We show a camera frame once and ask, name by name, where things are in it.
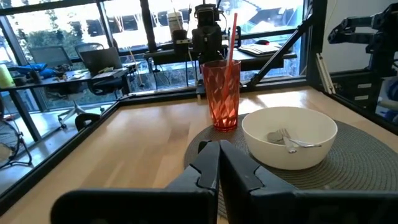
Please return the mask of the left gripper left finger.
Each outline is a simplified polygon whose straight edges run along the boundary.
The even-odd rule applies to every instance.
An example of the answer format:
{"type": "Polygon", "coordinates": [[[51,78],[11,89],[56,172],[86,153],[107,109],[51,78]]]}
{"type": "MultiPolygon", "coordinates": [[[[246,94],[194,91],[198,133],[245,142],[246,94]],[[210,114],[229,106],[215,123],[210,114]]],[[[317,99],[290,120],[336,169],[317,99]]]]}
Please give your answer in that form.
{"type": "Polygon", "coordinates": [[[162,189],[76,189],[60,196],[51,224],[216,224],[220,146],[208,141],[162,189]]]}

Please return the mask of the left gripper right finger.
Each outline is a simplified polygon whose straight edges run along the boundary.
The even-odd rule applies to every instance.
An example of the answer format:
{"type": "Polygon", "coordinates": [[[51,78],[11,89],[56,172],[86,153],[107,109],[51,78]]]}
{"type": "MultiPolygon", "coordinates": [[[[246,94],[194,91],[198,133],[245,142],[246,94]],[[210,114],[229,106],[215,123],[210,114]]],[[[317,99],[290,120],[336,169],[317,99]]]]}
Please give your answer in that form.
{"type": "Polygon", "coordinates": [[[398,192],[300,190],[220,141],[230,224],[398,224],[398,192]]]}

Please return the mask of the red drinking straw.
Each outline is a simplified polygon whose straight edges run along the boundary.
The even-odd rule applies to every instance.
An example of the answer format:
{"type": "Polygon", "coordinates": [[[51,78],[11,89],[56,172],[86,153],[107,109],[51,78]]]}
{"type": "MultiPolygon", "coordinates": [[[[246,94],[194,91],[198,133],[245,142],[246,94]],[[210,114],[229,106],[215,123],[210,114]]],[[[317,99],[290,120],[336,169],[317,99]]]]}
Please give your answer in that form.
{"type": "Polygon", "coordinates": [[[226,71],[225,71],[225,83],[224,83],[224,87],[223,87],[223,91],[222,91],[222,99],[226,100],[228,97],[228,85],[229,85],[229,81],[231,78],[231,72],[232,72],[232,67],[233,67],[233,49],[234,49],[234,42],[236,39],[236,24],[237,24],[237,20],[238,20],[238,13],[235,12],[234,13],[234,17],[233,17],[233,26],[231,28],[231,35],[229,37],[229,50],[228,50],[228,58],[226,60],[227,62],[227,67],[226,67],[226,71]]]}

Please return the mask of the white bowl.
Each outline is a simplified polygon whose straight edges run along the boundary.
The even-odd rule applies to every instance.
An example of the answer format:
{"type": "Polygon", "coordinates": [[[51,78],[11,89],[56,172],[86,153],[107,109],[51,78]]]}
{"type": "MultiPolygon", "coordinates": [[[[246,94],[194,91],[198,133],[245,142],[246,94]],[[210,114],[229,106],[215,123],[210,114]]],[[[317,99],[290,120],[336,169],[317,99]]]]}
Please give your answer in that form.
{"type": "Polygon", "coordinates": [[[302,170],[326,158],[338,133],[336,121],[306,108],[278,106],[247,114],[242,129],[249,152],[259,162],[277,169],[302,170]],[[269,140],[270,133],[284,129],[289,139],[313,144],[305,148],[289,139],[280,143],[269,140]]]}

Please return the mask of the silver metal spoon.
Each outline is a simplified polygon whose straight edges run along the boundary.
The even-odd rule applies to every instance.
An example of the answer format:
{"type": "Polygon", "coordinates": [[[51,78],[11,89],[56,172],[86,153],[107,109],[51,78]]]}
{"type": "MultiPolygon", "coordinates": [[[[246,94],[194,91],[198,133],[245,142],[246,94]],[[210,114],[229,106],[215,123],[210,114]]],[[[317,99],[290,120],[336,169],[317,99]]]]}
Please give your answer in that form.
{"type": "Polygon", "coordinates": [[[289,154],[294,154],[297,152],[293,143],[288,137],[284,136],[280,132],[269,132],[267,133],[267,140],[273,144],[284,145],[289,154]]]}

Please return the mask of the red faceted plastic cup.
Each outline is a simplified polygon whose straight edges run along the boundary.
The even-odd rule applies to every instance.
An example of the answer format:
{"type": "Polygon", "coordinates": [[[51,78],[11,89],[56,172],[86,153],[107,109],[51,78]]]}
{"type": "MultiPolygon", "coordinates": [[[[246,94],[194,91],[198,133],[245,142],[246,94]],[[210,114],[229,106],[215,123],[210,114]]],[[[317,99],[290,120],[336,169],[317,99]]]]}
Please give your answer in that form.
{"type": "Polygon", "coordinates": [[[210,116],[215,129],[229,132],[238,126],[241,62],[215,60],[201,65],[210,116]]]}

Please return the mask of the white cylinder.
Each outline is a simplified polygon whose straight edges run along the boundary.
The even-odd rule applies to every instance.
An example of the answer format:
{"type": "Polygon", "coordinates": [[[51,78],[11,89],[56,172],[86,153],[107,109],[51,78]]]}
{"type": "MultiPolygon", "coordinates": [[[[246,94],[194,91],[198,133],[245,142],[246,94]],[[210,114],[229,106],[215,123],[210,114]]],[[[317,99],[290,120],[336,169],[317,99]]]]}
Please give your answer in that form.
{"type": "Polygon", "coordinates": [[[173,31],[183,29],[183,17],[180,11],[168,12],[167,20],[171,34],[173,33],[173,31]]]}

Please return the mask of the stack of papers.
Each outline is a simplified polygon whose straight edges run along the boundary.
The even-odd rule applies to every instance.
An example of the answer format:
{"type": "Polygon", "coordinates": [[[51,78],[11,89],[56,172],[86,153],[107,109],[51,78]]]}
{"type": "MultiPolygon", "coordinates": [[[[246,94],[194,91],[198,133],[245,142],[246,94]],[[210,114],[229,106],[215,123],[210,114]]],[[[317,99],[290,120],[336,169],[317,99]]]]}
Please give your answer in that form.
{"type": "Polygon", "coordinates": [[[252,55],[253,57],[263,57],[276,53],[280,48],[281,45],[277,43],[268,43],[242,45],[240,48],[238,48],[238,50],[245,54],[252,55]]]}

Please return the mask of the grey round woven placemat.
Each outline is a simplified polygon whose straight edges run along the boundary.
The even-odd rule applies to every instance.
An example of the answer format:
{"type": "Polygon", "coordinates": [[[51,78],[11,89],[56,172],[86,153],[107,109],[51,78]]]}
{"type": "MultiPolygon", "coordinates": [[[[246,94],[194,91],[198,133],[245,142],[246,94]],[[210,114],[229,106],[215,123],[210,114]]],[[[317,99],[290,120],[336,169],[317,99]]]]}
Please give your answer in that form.
{"type": "MultiPolygon", "coordinates": [[[[367,190],[398,192],[398,153],[364,131],[336,121],[338,133],[330,152],[321,163],[302,170],[283,170],[267,166],[249,152],[242,120],[237,130],[219,133],[210,126],[198,134],[185,153],[185,166],[196,158],[206,142],[229,141],[268,171],[300,190],[367,190]]],[[[221,180],[217,212],[227,218],[221,180]]]]}

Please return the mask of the black rounded object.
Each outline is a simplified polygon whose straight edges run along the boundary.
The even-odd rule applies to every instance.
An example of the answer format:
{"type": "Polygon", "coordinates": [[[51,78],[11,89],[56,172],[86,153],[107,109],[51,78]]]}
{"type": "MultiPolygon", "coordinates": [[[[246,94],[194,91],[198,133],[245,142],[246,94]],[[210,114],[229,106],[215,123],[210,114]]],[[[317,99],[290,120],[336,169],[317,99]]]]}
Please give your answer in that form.
{"type": "Polygon", "coordinates": [[[91,123],[97,122],[101,118],[100,114],[82,113],[75,118],[75,126],[78,131],[89,126],[91,123]]]}

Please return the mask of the white metal bars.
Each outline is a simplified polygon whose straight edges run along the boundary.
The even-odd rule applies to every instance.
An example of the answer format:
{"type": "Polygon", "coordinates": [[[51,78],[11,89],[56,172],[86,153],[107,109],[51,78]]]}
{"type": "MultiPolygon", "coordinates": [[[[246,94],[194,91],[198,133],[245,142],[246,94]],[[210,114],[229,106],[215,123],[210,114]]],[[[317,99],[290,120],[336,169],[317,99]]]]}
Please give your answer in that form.
{"type": "Polygon", "coordinates": [[[316,53],[316,63],[324,90],[330,95],[335,95],[335,87],[321,53],[316,53]]]}

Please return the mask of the black drawer cabinet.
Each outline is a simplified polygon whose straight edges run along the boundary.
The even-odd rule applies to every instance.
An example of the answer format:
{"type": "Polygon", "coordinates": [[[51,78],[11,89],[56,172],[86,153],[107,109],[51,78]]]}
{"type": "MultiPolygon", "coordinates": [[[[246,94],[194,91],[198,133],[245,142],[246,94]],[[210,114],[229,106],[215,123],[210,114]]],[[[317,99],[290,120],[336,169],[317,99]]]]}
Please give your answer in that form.
{"type": "Polygon", "coordinates": [[[330,74],[337,95],[365,110],[375,112],[383,79],[369,70],[330,74]]]}

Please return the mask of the grey office chair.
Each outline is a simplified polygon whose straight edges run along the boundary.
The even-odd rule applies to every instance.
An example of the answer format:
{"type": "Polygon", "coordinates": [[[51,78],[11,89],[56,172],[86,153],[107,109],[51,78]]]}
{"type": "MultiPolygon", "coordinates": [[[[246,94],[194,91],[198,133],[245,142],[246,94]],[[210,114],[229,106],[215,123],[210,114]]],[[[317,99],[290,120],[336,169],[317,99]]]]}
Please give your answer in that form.
{"type": "MultiPolygon", "coordinates": [[[[59,82],[68,80],[66,72],[72,70],[72,61],[62,46],[48,46],[30,48],[29,52],[35,63],[44,63],[47,68],[53,70],[53,76],[59,82]]],[[[66,120],[71,118],[74,114],[83,114],[86,111],[76,102],[77,99],[83,96],[86,90],[86,85],[83,83],[72,83],[66,85],[54,85],[44,88],[47,98],[50,100],[68,100],[73,103],[73,108],[58,115],[58,122],[62,129],[67,125],[66,120]]]]}

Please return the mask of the blue cloth bundle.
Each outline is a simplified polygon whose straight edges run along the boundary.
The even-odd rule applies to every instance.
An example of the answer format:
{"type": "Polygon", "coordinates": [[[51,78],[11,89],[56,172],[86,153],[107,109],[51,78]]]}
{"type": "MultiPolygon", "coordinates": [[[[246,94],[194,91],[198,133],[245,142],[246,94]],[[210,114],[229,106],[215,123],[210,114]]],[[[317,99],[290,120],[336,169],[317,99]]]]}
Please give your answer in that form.
{"type": "Polygon", "coordinates": [[[37,72],[43,78],[52,78],[57,75],[57,71],[53,68],[49,68],[46,63],[33,63],[24,66],[17,66],[15,68],[20,74],[30,77],[30,73],[37,72]]]}

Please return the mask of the yellow-green roll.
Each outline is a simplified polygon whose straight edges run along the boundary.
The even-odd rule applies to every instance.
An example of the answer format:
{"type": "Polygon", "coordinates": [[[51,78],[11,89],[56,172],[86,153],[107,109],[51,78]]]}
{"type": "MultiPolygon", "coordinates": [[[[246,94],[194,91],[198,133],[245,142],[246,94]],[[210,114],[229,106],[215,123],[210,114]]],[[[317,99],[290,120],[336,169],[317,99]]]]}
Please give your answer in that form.
{"type": "Polygon", "coordinates": [[[10,88],[14,87],[14,80],[5,66],[5,64],[0,64],[0,88],[10,88]]]}

